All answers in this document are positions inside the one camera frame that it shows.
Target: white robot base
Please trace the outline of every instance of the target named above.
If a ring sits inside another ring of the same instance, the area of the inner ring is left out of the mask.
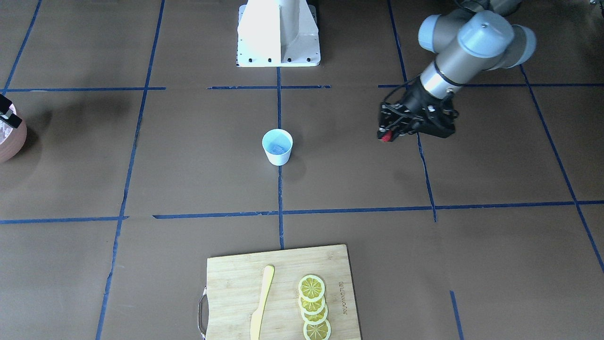
[[[321,62],[316,8],[306,0],[249,0],[239,7],[239,67],[311,67]]]

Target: robotic arm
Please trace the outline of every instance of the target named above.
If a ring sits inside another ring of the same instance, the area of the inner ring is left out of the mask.
[[[377,137],[392,142],[418,132],[447,138],[455,133],[458,112],[452,99],[464,84],[483,70],[512,68],[535,51],[535,34],[510,25],[503,16],[515,12],[522,0],[467,0],[446,16],[427,17],[419,29],[419,44],[437,53],[414,79],[393,90],[381,103]],[[398,102],[388,98],[406,87]]]

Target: pink bowl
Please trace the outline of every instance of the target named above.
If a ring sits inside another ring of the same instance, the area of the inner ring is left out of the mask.
[[[23,144],[25,143],[25,138],[27,137],[27,126],[25,126],[25,121],[19,125],[19,128],[12,129],[8,133],[8,137],[4,138],[4,131],[10,127],[8,125],[4,125],[4,130],[0,128],[0,163],[5,162],[11,159],[14,155],[21,150]]]

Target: blue liquid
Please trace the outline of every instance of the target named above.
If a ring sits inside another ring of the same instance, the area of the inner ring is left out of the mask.
[[[273,155],[282,155],[291,149],[292,144],[289,139],[285,136],[278,136],[268,146],[268,152]]]

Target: blue tape line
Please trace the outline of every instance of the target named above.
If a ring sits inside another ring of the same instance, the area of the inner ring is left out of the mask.
[[[455,299],[455,292],[449,291],[451,294],[451,303],[453,304],[453,313],[455,313],[455,323],[457,323],[457,333],[459,334],[459,340],[463,340],[463,329],[461,328],[461,319],[459,318],[459,310],[457,309],[457,299]]]
[[[563,201],[563,202],[528,202],[528,203],[495,203],[495,204],[462,204],[453,206],[436,206],[437,210],[451,210],[451,209],[488,209],[488,208],[522,208],[522,207],[534,207],[534,206],[572,206],[574,202]]]
[[[283,177],[281,176],[281,166],[279,167],[279,245],[281,250],[285,249],[284,231],[283,231]]]
[[[580,204],[604,204],[604,201],[580,201]],[[304,214],[343,214],[349,212],[390,212],[390,211],[426,211],[426,210],[454,210],[454,209],[490,209],[490,208],[525,208],[535,206],[572,206],[572,201],[560,202],[526,202],[526,203],[493,203],[493,204],[461,204],[450,206],[407,206],[384,208],[346,208],[346,209],[308,209],[308,210],[282,210],[283,215]],[[172,218],[210,218],[210,217],[238,217],[238,216],[267,216],[279,215],[279,211],[246,211],[246,212],[216,212],[207,214],[178,214],[178,215],[153,215],[159,220]]]
[[[109,271],[109,275],[107,277],[107,283],[105,284],[105,293],[103,296],[103,304],[101,306],[101,313],[98,318],[98,327],[97,334],[95,339],[100,340],[101,334],[103,333],[103,324],[105,319],[105,313],[107,310],[107,301],[109,299],[109,292],[111,291],[111,281],[113,278],[113,272],[115,269],[115,259],[117,257],[117,249],[118,249],[118,239],[121,234],[121,225],[123,221],[123,216],[126,211],[126,202],[128,200],[128,190],[130,189],[130,179],[132,178],[132,169],[134,168],[134,159],[137,154],[137,142],[138,142],[138,134],[141,130],[141,122],[143,120],[143,112],[145,109],[145,102],[147,100],[147,88],[149,87],[149,81],[151,79],[151,71],[153,70],[153,59],[155,57],[155,48],[157,47],[157,41],[159,39],[159,28],[161,26],[161,19],[164,14],[164,5],[165,0],[161,1],[161,6],[159,8],[159,17],[157,20],[157,27],[155,29],[155,38],[153,39],[153,48],[151,49],[151,57],[149,57],[149,67],[147,68],[147,79],[145,81],[145,90],[143,90],[143,98],[141,99],[141,109],[138,112],[138,120],[137,120],[137,128],[134,133],[134,142],[132,143],[132,150],[130,152],[130,162],[128,164],[128,173],[126,176],[126,183],[124,184],[124,198],[121,202],[120,207],[120,219],[117,223],[117,228],[115,230],[115,239],[114,239],[114,247],[113,247],[113,255],[111,259],[111,270]]]
[[[117,221],[119,216],[109,217],[69,217],[69,218],[31,218],[24,220],[0,220],[0,224],[28,224],[28,223],[70,223],[90,221]]]
[[[276,86],[212,86],[208,90],[276,90]]]
[[[402,84],[380,84],[378,88],[394,88]],[[527,84],[466,84],[464,87],[527,87]],[[540,83],[530,84],[532,87],[604,87],[604,83]]]
[[[430,207],[430,206],[410,206],[410,207],[390,207],[390,208],[284,210],[283,215],[343,214],[343,213],[349,213],[349,212],[389,212],[389,211],[423,211],[423,210],[432,210],[432,207]]]
[[[331,85],[283,85],[281,89],[287,90],[312,90],[331,88]],[[278,86],[212,86],[208,90],[277,90]]]
[[[105,291],[103,293],[103,303],[101,304],[101,313],[98,317],[97,334],[95,336],[96,340],[100,340],[101,334],[103,333],[103,324],[105,321],[105,313],[107,311],[107,302],[109,301],[109,291],[111,290],[111,281],[113,280],[113,272],[115,269],[115,259],[117,257],[117,244],[118,244],[118,239],[121,234],[122,221],[123,220],[121,218],[118,219],[117,228],[115,230],[114,246],[113,246],[113,251],[112,251],[112,255],[111,255],[111,270],[109,271],[109,275],[107,276],[107,282],[105,283]]]
[[[178,214],[178,215],[153,215],[158,220],[171,220],[175,218],[211,218],[211,217],[241,217],[241,216],[270,216],[278,215],[278,211],[245,211],[245,212],[210,212],[207,214]]]
[[[577,200],[577,196],[574,194],[573,187],[571,186],[571,183],[570,183],[570,180],[568,179],[566,170],[564,169],[564,165],[562,164],[562,159],[560,158],[560,154],[558,154],[558,150],[556,148],[556,145],[554,144],[553,138],[551,137],[550,130],[547,127],[545,118],[543,117],[543,113],[541,112],[541,109],[539,107],[539,103],[537,103],[537,98],[535,97],[535,93],[533,92],[533,88],[529,82],[529,78],[527,77],[527,74],[524,71],[524,67],[522,67],[522,65],[520,65],[520,71],[522,72],[522,75],[524,76],[524,81],[527,83],[528,90],[530,91],[530,95],[533,98],[533,103],[535,104],[535,108],[537,109],[537,113],[539,114],[539,119],[541,120],[543,129],[545,130],[547,139],[550,141],[551,149],[554,151],[554,155],[556,155],[556,160],[558,162],[558,165],[560,166],[560,170],[562,171],[564,180],[566,181],[568,191],[570,192],[570,195],[573,198],[573,203],[575,205],[575,208],[577,209],[577,213],[579,214],[579,217],[581,218],[581,222],[583,223],[583,228],[585,228],[587,237],[590,239],[591,247],[594,250],[594,253],[596,254],[596,258],[598,260],[598,263],[600,264],[600,269],[604,273],[604,262],[602,261],[602,256],[600,255],[596,242],[594,241],[594,238],[591,235],[590,227],[587,225],[587,221],[585,221],[585,217],[583,216],[583,211],[581,210],[581,205],[579,204],[579,202]]]
[[[419,149],[419,156],[422,158],[423,172],[426,175],[426,186],[428,187],[428,196],[430,197],[434,222],[438,222],[439,218],[436,215],[436,205],[434,205],[434,196],[432,195],[432,186],[430,185],[430,177],[428,176],[428,167],[426,166],[426,158],[423,156],[422,140],[420,139],[419,134],[417,134],[417,148]]]
[[[392,23],[392,32],[396,41],[396,50],[399,53],[400,70],[403,72],[403,80],[407,81],[407,73],[405,72],[405,64],[403,62],[403,53],[400,49],[399,34],[396,32],[396,23],[394,22],[394,14],[392,13],[392,3],[388,0],[388,11],[390,12],[390,22]]]
[[[34,23],[36,22],[37,14],[40,11],[41,4],[42,4],[42,0],[38,0],[36,10],[34,11],[34,15],[31,17],[30,27],[27,29],[27,33],[25,34],[25,39],[23,39],[23,43],[21,43],[21,48],[19,49],[19,53],[17,53],[17,57],[14,60],[13,68],[10,70],[10,74],[8,75],[8,79],[6,80],[4,89],[2,90],[2,95],[6,94],[8,87],[10,86],[10,82],[13,80],[14,72],[17,70],[17,64],[19,63],[19,59],[21,59],[21,55],[23,54],[23,49],[25,49],[25,44],[27,43],[27,39],[30,38],[31,29],[34,27]]]
[[[604,200],[602,201],[578,201],[581,205],[590,205],[590,204],[604,204]]]
[[[537,83],[530,84],[532,87],[602,87],[604,83]]]
[[[305,89],[316,89],[316,88],[331,88],[331,85],[282,85],[282,89],[294,89],[294,90],[305,90]]]
[[[281,68],[277,67],[277,128],[281,128]]]
[[[165,90],[165,87],[74,87],[74,88],[12,88],[7,92],[78,92],[78,91],[144,91]]]
[[[149,82],[151,81],[151,71],[153,70],[153,60],[155,59],[155,49],[157,48],[157,41],[159,39],[159,28],[161,27],[161,19],[164,16],[164,5],[165,0],[161,0],[157,27],[155,28],[155,38],[153,39],[153,47],[151,48],[151,57],[149,57],[149,67],[147,68],[147,80],[145,80],[145,87],[149,87]]]

